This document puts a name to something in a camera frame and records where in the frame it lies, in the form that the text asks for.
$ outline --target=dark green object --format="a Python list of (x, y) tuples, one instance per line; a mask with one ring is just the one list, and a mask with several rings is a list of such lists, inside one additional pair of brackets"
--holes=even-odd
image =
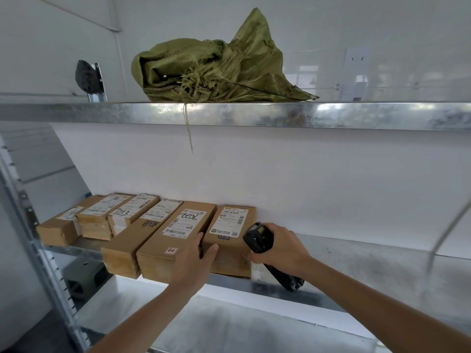
[(139, 53), (131, 73), (150, 101), (251, 102), (318, 99), (282, 72), (283, 53), (255, 8), (227, 44), (178, 38)]

